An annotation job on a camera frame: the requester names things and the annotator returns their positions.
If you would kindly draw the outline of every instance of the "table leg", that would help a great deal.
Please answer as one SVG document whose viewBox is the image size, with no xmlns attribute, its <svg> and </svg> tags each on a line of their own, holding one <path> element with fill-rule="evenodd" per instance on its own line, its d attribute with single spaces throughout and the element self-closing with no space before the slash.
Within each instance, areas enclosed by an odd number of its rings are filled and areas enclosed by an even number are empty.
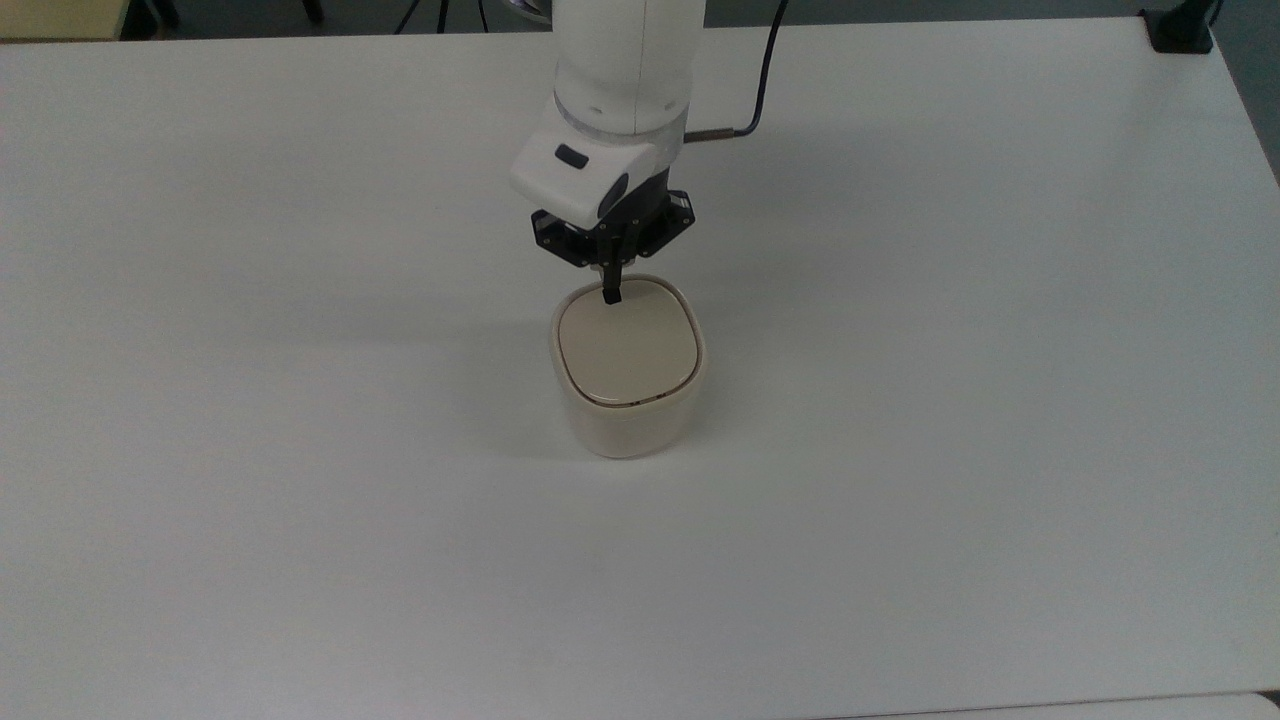
<svg viewBox="0 0 1280 720">
<path fill-rule="evenodd" d="M 302 6 L 307 9 L 307 19 L 312 24 L 324 22 L 324 8 L 320 6 L 320 0 L 302 0 Z"/>
</svg>

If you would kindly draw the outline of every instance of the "button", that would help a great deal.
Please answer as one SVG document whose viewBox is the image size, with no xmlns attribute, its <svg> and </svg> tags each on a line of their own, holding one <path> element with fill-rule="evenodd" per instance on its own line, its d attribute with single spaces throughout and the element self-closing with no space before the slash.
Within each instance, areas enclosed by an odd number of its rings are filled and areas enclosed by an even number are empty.
<svg viewBox="0 0 1280 720">
<path fill-rule="evenodd" d="M 568 145 L 561 145 L 556 149 L 556 156 L 559 158 L 566 165 L 571 168 L 577 168 L 581 170 L 591 160 L 586 155 L 582 155 L 577 150 L 573 150 Z"/>
</svg>

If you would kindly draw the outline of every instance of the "black cable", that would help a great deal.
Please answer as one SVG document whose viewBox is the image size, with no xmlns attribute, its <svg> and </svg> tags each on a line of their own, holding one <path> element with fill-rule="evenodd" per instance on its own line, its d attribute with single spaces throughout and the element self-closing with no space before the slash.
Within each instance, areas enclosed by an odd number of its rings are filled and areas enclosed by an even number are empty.
<svg viewBox="0 0 1280 720">
<path fill-rule="evenodd" d="M 769 86 L 769 64 L 773 61 L 773 44 L 778 38 L 778 28 L 782 27 L 782 15 L 787 12 L 788 0 L 778 0 L 778 12 L 773 15 L 773 26 L 769 27 L 769 41 L 764 45 L 764 60 L 760 63 L 760 85 L 755 90 L 755 113 L 751 115 L 751 124 L 742 129 L 717 128 L 700 129 L 685 133 L 685 142 L 707 142 L 708 140 L 728 140 L 731 137 L 746 137 L 755 132 L 760 124 L 760 115 L 764 114 L 764 91 Z"/>
<path fill-rule="evenodd" d="M 422 1 L 422 0 L 413 0 L 413 3 L 412 3 L 412 4 L 410 5 L 410 6 L 408 6 L 408 12 L 406 12 L 406 13 L 404 13 L 404 17 L 403 17 L 403 18 L 401 18 L 401 24 L 396 26 L 396 32 L 393 32 L 392 35 L 399 35 L 399 33 L 401 33 L 401 31 L 403 31 L 403 29 L 404 29 L 404 26 L 407 26 L 407 24 L 408 24 L 408 19 L 410 19 L 410 17 L 412 17 L 412 15 L 413 15 L 413 10 L 416 10 L 416 9 L 417 9 L 417 4 L 419 4 L 419 3 L 421 3 L 421 1 Z"/>
</svg>

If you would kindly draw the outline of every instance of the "black clamp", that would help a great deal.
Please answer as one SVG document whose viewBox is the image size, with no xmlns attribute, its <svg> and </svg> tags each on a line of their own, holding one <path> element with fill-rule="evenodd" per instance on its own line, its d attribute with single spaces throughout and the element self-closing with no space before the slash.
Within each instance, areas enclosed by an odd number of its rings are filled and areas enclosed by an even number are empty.
<svg viewBox="0 0 1280 720">
<path fill-rule="evenodd" d="M 622 301 L 622 268 L 637 256 L 650 258 L 694 224 L 689 195 L 667 190 L 667 173 L 645 181 L 618 202 L 595 227 L 582 229 L 547 210 L 532 215 L 534 238 L 557 258 L 603 274 L 604 301 Z"/>
</svg>

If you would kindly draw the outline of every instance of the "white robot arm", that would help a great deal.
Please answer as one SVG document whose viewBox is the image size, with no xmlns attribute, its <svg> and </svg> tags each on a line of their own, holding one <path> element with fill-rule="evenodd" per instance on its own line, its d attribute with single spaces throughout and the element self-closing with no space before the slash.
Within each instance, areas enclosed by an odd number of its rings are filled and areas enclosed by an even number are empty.
<svg viewBox="0 0 1280 720">
<path fill-rule="evenodd" d="M 512 184 L 543 210 L 539 245 L 604 274 L 618 302 L 622 265 L 692 224 L 667 188 L 680 152 L 705 0 L 556 0 L 556 91 L 516 158 Z"/>
</svg>

